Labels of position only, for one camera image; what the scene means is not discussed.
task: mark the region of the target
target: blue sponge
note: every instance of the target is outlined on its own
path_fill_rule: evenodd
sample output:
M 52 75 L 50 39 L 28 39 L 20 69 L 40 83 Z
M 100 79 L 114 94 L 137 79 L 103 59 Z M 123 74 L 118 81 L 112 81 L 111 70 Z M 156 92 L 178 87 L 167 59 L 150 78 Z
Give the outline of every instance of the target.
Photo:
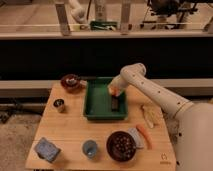
M 34 150 L 40 158 L 45 159 L 50 163 L 56 159 L 57 155 L 61 151 L 61 149 L 57 148 L 44 137 L 39 140 L 38 144 L 34 147 Z

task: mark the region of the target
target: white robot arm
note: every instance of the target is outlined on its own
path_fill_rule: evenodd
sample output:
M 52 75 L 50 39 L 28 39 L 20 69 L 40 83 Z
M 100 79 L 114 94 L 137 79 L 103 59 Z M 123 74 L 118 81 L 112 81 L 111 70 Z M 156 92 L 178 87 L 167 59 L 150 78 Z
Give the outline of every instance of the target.
M 109 84 L 109 93 L 119 96 L 131 84 L 179 120 L 177 171 L 212 170 L 213 105 L 194 104 L 146 79 L 145 72 L 141 63 L 123 67 Z
M 71 15 L 79 24 L 86 24 L 85 10 L 78 0 L 69 0 Z

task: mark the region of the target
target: small cup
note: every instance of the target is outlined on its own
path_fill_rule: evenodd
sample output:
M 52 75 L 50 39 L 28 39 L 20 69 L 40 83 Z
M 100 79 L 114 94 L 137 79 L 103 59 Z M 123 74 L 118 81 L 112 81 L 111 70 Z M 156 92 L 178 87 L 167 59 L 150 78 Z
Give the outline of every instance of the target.
M 62 113 L 65 109 L 64 100 L 56 99 L 53 103 L 53 106 L 58 110 L 59 113 Z
M 88 158 L 91 159 L 97 154 L 98 145 L 93 140 L 87 140 L 82 146 L 82 151 Z

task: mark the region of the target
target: orange carrot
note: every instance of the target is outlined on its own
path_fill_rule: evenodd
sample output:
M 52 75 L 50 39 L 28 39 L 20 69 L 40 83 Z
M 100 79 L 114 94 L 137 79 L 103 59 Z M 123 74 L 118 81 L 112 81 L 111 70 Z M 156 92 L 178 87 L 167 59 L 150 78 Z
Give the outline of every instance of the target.
M 137 124 L 137 125 L 136 125 L 136 129 L 137 129 L 137 130 L 143 135 L 143 137 L 146 139 L 148 149 L 152 149 L 152 148 L 153 148 L 153 146 L 152 146 L 152 141 L 151 141 L 150 136 L 149 136 L 149 134 L 147 133 L 146 129 L 143 127 L 143 125 Z

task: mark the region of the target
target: brown bowl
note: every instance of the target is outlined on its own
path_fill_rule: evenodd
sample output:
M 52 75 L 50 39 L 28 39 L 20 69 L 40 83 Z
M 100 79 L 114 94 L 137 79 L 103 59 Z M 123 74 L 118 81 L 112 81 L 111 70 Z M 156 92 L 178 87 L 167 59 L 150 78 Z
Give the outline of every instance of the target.
M 61 85 L 64 87 L 67 92 L 72 93 L 76 89 L 81 87 L 81 79 L 75 74 L 68 74 L 62 77 Z
M 124 131 L 112 133 L 107 139 L 106 146 L 110 157 L 120 162 L 131 160 L 136 152 L 134 139 Z

